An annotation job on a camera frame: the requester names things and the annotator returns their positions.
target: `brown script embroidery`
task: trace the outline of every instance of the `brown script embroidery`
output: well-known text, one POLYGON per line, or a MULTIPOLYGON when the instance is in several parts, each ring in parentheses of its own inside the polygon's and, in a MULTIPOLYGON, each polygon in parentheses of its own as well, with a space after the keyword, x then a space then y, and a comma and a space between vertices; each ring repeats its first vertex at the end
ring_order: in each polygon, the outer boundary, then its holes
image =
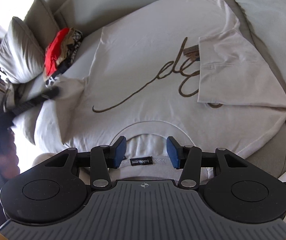
MULTIPOLYGON (((182 76, 186 77, 186 78, 182 81, 182 83, 180 84, 180 86, 179 86, 179 94, 180 94, 181 96, 188 98, 188 97, 191 97, 191 96, 197 94, 198 91, 199 91, 198 89, 197 89, 196 91, 194 91, 193 93, 190 93, 190 94, 187 94, 187 95, 186 95, 186 94, 184 94, 184 93, 182 92, 182 87, 183 87, 183 85, 186 83, 186 81, 189 80, 189 78, 195 77, 195 76, 197 76, 197 75, 200 74, 200 71, 199 71, 199 70, 193 72, 192 74, 186 74, 186 73, 183 72, 183 71, 186 70, 190 65, 192 65, 198 58, 197 58, 197 57, 189 57, 187 60, 185 60, 185 61, 183 62, 183 64, 180 66, 179 70, 175 70, 175 67, 176 67, 177 63, 179 62, 180 57, 181 57, 181 55, 182 55, 182 52, 183 52, 183 50, 184 50, 184 46, 185 46, 185 44, 186 44, 186 41, 187 41, 187 37, 185 37, 184 41, 182 42, 181 48, 180 48, 180 50, 179 50, 179 53, 178 53, 178 55, 177 55, 175 61, 169 61, 169 62, 167 62, 167 63, 160 69, 160 71, 157 73, 157 75, 155 76, 155 78, 153 78, 151 81, 149 81, 148 83, 146 83, 146 84, 145 84, 143 87, 141 87, 139 90, 135 91, 133 94, 129 95, 126 99, 124 99, 123 101, 121 101, 120 103, 118 103, 118 104, 116 104, 116 105, 114 105, 114 106, 111 106, 111 107, 109 107, 109 108, 102 109, 102 110, 96 110, 96 109, 94 109, 94 106, 93 106, 93 107, 92 107, 92 111, 95 112, 95 113, 103 113, 103 112, 105 112, 105 111, 111 110, 111 109, 113 109, 113 108, 115 108, 115 107, 117 107, 117 106, 123 104, 125 101, 127 101, 128 99, 130 99, 130 98, 131 98, 132 96, 134 96, 135 94, 139 93, 141 90, 143 90, 145 87, 147 87, 149 84, 151 84, 151 83, 152 83, 153 81, 155 81, 156 79, 166 78, 166 77, 169 76, 171 73, 180 73, 182 76), (191 62, 190 62, 188 65, 184 66, 190 59, 191 59, 191 62), (165 70, 167 70, 170 66, 172 66, 171 71, 170 71, 169 73, 167 73, 167 74, 161 76, 161 74, 162 74, 165 70)), ((209 105, 210 107, 212 107, 212 108, 219 108, 219 107, 222 106, 222 104, 214 105, 214 104, 211 104, 211 103, 208 103, 208 105, 209 105)))

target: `pile of clothes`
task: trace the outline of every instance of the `pile of clothes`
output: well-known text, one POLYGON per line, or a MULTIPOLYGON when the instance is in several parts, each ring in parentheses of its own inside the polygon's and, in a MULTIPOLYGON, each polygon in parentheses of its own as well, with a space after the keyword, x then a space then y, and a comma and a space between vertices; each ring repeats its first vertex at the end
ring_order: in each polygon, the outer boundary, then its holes
POLYGON ((51 87, 73 64, 82 39, 82 33, 74 28, 64 28, 56 34, 45 54, 43 78, 46 87, 51 87))

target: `black circular pad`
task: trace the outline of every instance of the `black circular pad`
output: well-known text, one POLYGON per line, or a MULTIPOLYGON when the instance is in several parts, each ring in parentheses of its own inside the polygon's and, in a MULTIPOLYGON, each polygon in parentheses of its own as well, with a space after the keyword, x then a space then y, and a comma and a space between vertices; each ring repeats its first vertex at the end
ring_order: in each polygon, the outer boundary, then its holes
POLYGON ((46 200, 54 197, 60 191, 60 185, 48 179, 29 182, 23 188, 23 194, 32 200, 46 200))
POLYGON ((64 151, 9 180, 0 191, 12 219, 44 224, 65 219, 84 203, 84 182, 72 174, 77 151, 64 151))
POLYGON ((240 200, 247 202, 261 201, 268 196, 267 188, 255 181, 240 181, 233 184, 232 193, 240 200))
POLYGON ((204 200, 216 213, 230 220, 255 224, 284 218, 286 185, 265 171, 222 166, 220 174, 204 187, 204 200))

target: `red fabric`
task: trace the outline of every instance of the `red fabric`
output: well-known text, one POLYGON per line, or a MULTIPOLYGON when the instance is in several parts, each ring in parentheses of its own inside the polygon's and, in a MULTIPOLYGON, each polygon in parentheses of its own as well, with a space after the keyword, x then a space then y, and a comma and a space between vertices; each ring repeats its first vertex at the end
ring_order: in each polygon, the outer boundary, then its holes
POLYGON ((61 42, 63 41, 69 30, 70 28, 64 28, 60 30, 56 34, 54 40, 47 47, 44 62, 47 76, 51 76, 57 70, 56 60, 61 54, 61 42))

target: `grey pillow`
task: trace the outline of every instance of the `grey pillow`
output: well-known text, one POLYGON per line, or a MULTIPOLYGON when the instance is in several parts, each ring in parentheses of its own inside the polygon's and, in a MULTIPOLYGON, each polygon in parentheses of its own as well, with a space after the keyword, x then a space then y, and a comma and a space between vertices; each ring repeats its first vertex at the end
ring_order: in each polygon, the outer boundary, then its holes
POLYGON ((0 68, 13 84, 26 83, 43 71, 44 51, 31 30, 13 17, 0 44, 0 68))
POLYGON ((50 7, 44 0, 34 0, 24 23, 33 32, 40 47, 45 50, 60 30, 50 7))

